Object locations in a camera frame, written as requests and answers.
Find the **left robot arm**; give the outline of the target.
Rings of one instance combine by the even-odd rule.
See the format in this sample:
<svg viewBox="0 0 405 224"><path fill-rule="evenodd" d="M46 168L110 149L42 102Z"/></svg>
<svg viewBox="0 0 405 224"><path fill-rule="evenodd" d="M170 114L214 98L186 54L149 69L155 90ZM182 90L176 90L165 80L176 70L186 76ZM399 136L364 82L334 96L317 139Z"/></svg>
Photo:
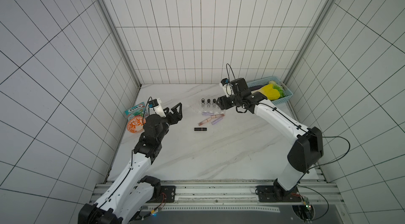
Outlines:
<svg viewBox="0 0 405 224"><path fill-rule="evenodd" d="M160 180L145 173L160 153L170 126L182 120L182 104L164 109L160 99L154 99L148 107L154 113L143 119L143 132L129 162L95 203L81 208L79 224L127 224L139 217L147 202L165 201Z"/></svg>

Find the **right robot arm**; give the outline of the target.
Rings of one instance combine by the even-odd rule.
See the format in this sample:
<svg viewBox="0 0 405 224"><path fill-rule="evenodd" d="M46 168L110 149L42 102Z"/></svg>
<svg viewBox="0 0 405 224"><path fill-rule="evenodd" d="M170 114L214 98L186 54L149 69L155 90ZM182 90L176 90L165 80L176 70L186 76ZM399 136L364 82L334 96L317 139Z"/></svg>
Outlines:
<svg viewBox="0 0 405 224"><path fill-rule="evenodd" d="M261 93L224 95L216 100L222 110L242 108L264 119L277 129L291 144L288 163L274 181L274 195L282 198L291 193L311 167L324 155L323 135L317 127L308 128L279 110Z"/></svg>

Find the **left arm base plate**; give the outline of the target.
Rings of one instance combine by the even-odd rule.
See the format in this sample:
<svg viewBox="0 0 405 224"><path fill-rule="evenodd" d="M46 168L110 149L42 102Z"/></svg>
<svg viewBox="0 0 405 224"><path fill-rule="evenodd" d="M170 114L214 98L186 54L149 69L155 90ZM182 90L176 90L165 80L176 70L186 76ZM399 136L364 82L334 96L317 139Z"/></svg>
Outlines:
<svg viewBox="0 0 405 224"><path fill-rule="evenodd" d="M150 203L173 203L175 202L176 187L175 186L161 186L159 193L154 196Z"/></svg>

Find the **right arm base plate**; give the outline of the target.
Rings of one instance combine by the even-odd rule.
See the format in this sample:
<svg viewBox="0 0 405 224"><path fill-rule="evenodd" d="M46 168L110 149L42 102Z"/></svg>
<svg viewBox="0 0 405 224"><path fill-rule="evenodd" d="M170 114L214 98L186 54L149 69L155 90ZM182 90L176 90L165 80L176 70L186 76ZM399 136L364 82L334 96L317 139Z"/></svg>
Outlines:
<svg viewBox="0 0 405 224"><path fill-rule="evenodd" d="M275 186L256 186L255 194L258 196L259 202L264 203L298 203L302 201L297 187L285 191L283 188Z"/></svg>

